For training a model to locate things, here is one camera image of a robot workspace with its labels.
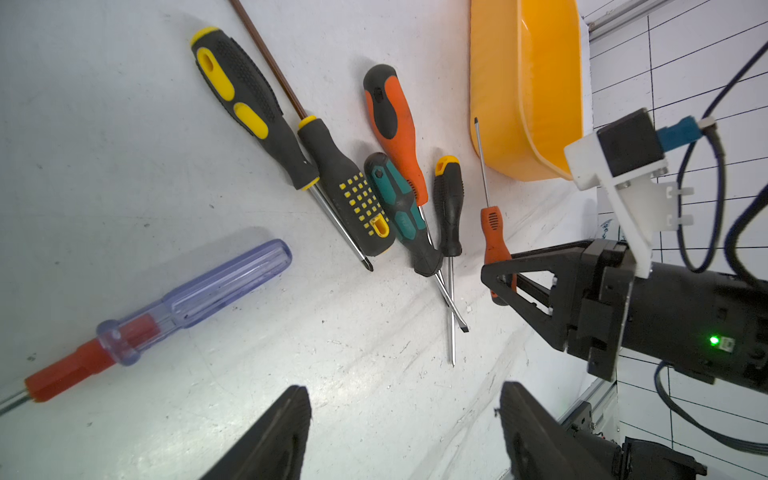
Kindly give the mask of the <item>green black screwdriver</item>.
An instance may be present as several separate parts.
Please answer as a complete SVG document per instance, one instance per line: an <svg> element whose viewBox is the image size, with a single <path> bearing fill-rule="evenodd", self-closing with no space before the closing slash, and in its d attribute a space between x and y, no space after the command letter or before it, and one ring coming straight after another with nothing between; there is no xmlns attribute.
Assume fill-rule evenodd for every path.
<svg viewBox="0 0 768 480"><path fill-rule="evenodd" d="M441 276L443 255L428 238L427 225L419 211L413 188L389 157L382 152L368 156L364 163L364 171L390 225L394 228L397 239L410 253L413 270L425 278L436 278L439 290L455 315L459 328L464 333L468 333L469 326L450 297Z"/></svg>

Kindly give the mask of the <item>slim black yellow-cap screwdriver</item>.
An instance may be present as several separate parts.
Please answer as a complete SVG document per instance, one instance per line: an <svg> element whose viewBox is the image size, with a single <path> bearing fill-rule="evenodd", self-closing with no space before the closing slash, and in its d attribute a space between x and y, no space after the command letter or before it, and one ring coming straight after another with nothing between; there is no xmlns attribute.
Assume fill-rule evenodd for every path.
<svg viewBox="0 0 768 480"><path fill-rule="evenodd" d="M454 295L454 258L462 254L460 243L460 217L464 201L464 186L459 160L454 156L442 157L435 168L435 212L440 225L440 250L446 259L446 289L452 300Z"/></svg>

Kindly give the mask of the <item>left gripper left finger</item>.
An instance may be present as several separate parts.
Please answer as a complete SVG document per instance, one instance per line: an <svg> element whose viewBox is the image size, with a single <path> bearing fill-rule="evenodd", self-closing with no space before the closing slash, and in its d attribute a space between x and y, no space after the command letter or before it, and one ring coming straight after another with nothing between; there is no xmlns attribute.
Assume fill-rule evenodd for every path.
<svg viewBox="0 0 768 480"><path fill-rule="evenodd" d="M298 479L312 409L306 387L292 385L203 477Z"/></svg>

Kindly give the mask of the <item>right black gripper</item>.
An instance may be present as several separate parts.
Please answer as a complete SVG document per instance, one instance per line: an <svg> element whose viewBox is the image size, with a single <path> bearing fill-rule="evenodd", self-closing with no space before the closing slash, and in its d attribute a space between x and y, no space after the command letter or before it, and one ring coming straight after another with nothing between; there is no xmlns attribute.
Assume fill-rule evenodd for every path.
<svg viewBox="0 0 768 480"><path fill-rule="evenodd" d="M551 273L554 283L534 282L533 272ZM485 265L481 281L552 348L567 349L587 362L589 374L611 381L634 273L626 243L581 240Z"/></svg>

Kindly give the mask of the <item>large black yellow screwdriver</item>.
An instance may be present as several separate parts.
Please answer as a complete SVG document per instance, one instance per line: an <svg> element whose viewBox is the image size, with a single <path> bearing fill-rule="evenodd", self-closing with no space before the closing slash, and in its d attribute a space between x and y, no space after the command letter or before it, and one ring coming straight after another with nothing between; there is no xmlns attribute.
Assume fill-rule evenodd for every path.
<svg viewBox="0 0 768 480"><path fill-rule="evenodd" d="M198 70L227 113L277 161L296 190L313 196L358 260L372 271L372 263L322 193L318 167L302 152L273 89L253 60L217 27L195 33L190 48Z"/></svg>

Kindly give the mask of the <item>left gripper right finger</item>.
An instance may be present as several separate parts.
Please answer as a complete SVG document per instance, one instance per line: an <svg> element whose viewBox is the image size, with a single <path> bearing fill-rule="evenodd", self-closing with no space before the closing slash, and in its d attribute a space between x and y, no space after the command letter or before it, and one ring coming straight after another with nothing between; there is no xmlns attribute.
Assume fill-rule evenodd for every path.
<svg viewBox="0 0 768 480"><path fill-rule="evenodd" d="M598 458L519 382L501 390L499 416L515 479L621 479L623 448Z"/></svg>

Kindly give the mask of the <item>black yellow dotted screwdriver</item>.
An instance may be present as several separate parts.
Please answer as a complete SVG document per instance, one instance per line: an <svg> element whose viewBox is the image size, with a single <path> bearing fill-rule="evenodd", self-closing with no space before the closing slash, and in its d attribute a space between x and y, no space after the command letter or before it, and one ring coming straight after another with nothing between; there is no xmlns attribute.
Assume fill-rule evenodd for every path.
<svg viewBox="0 0 768 480"><path fill-rule="evenodd" d="M342 224L365 256L384 253L393 245L395 234L365 175L338 148L324 121L307 114L241 2L231 4L298 114L298 137L318 166L319 183Z"/></svg>

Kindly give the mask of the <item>large orange black screwdriver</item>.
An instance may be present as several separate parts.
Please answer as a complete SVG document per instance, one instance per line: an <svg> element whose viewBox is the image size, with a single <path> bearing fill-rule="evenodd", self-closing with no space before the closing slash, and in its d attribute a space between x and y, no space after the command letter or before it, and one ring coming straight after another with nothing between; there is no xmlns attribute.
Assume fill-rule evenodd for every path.
<svg viewBox="0 0 768 480"><path fill-rule="evenodd" d="M396 70L387 64L371 67L364 76L363 88L372 129L383 147L381 152L389 157L413 188L423 215L422 207L428 202L428 190L417 160L412 114ZM428 238L434 246L425 222Z"/></svg>

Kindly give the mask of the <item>small orange black screwdriver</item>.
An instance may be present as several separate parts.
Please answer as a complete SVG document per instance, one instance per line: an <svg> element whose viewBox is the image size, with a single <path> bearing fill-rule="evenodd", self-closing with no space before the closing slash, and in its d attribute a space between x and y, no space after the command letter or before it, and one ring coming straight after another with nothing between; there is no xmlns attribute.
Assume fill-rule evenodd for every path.
<svg viewBox="0 0 768 480"><path fill-rule="evenodd" d="M484 265L487 266L493 263L510 260L511 254L504 240L503 217L501 211L498 206L491 205L479 119L475 117L473 123L477 141L477 151L480 157L481 175L486 201L486 207L481 210L481 227L486 243Z"/></svg>

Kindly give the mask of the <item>yellow plastic storage box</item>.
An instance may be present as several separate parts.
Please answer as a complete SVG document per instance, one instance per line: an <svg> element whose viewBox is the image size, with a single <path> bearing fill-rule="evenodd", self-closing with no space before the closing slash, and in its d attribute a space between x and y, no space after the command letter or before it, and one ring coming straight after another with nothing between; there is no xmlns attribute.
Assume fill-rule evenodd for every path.
<svg viewBox="0 0 768 480"><path fill-rule="evenodd" d="M470 4L469 124L487 167L515 180L571 180L583 135L581 17L571 0Z"/></svg>

